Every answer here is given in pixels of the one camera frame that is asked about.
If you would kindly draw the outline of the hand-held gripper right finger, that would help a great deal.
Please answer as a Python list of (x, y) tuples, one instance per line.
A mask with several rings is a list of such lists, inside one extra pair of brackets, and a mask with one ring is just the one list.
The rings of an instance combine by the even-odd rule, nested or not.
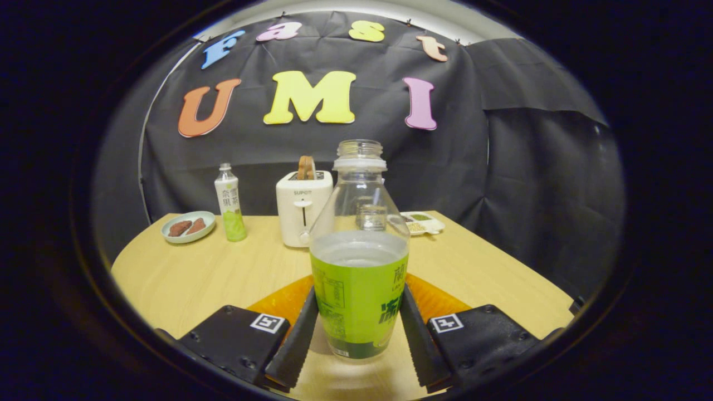
[(468, 306), (412, 274), (400, 313), (418, 383), (426, 390), (479, 383), (540, 342), (495, 305)]

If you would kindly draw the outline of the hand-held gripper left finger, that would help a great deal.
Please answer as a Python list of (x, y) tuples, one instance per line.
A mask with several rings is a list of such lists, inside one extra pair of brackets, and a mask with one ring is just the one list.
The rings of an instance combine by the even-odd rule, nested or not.
[(258, 387), (296, 387), (310, 350), (318, 301), (305, 276), (247, 308), (224, 305), (185, 335), (157, 334), (194, 361)]

